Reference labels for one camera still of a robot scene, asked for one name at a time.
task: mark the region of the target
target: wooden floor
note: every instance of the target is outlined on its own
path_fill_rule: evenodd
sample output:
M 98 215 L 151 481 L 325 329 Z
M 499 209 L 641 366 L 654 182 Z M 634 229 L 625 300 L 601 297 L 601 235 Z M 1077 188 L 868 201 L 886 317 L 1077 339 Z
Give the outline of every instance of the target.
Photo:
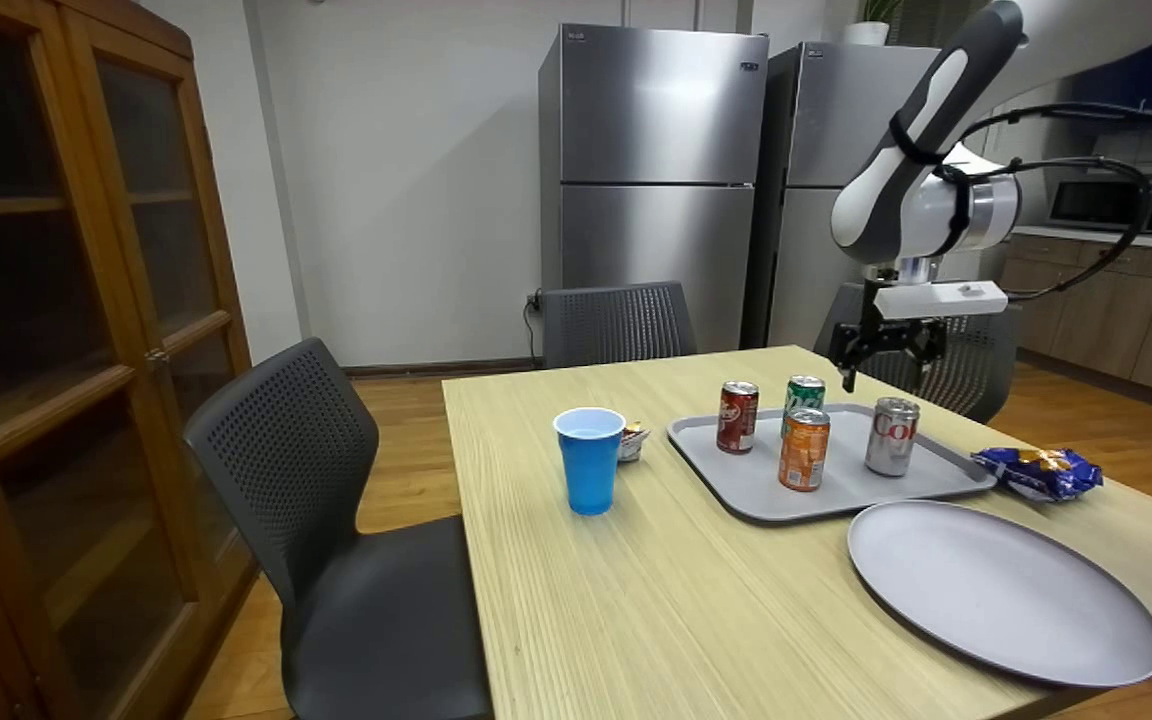
M 377 533 L 460 512 L 438 379 L 377 374 L 359 379 L 359 392 L 383 431 L 359 523 Z M 1102 464 L 1107 477 L 1152 493 L 1152 405 L 1139 396 L 1019 364 L 1012 398 L 993 422 L 1043 448 L 1080 448 Z M 281 603 L 271 587 L 254 581 L 188 714 L 288 714 L 275 622 Z M 1107 692 L 1062 714 L 1152 714 L 1152 682 Z

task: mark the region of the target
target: silver can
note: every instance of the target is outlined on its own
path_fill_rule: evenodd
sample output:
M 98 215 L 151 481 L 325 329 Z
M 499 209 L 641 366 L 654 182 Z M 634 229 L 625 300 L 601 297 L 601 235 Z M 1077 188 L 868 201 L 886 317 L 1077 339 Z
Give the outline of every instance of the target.
M 863 466 L 892 481 L 903 477 L 917 441 L 921 441 L 921 405 L 903 396 L 876 398 Z

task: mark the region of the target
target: blue wrapper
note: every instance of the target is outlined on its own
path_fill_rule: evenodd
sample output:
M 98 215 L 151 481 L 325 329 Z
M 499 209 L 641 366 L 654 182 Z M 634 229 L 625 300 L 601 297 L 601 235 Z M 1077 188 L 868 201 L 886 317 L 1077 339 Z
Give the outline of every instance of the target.
M 972 454 L 980 466 L 998 477 L 1019 496 L 1034 499 L 1080 499 L 1089 489 L 1101 483 L 1101 464 L 1083 458 L 1070 448 L 984 448 Z

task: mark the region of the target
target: green can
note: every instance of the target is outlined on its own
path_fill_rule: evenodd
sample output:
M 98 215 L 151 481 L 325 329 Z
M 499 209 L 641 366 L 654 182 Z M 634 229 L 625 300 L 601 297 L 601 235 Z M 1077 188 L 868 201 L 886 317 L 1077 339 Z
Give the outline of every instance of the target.
M 790 374 L 785 387 L 785 410 L 790 408 L 825 408 L 825 379 L 819 374 Z

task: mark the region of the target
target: chair backrest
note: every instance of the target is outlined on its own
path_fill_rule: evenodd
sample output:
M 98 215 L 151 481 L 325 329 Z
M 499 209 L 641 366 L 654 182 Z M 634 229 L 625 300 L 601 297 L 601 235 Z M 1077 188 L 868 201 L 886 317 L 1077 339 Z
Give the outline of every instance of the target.
M 814 353 L 832 357 L 832 334 L 858 323 L 863 285 L 844 285 L 832 311 L 814 334 Z M 912 353 L 876 353 L 858 373 L 894 382 L 903 392 L 927 396 L 972 419 L 993 419 L 1012 392 L 1019 329 L 1014 311 L 998 317 L 946 317 L 944 357 L 927 364 L 922 382 Z
M 549 366 L 695 353 L 682 285 L 543 289 L 535 311 Z
M 182 428 L 199 472 L 254 562 L 296 608 L 354 539 L 377 419 L 318 339 L 300 339 L 220 387 Z

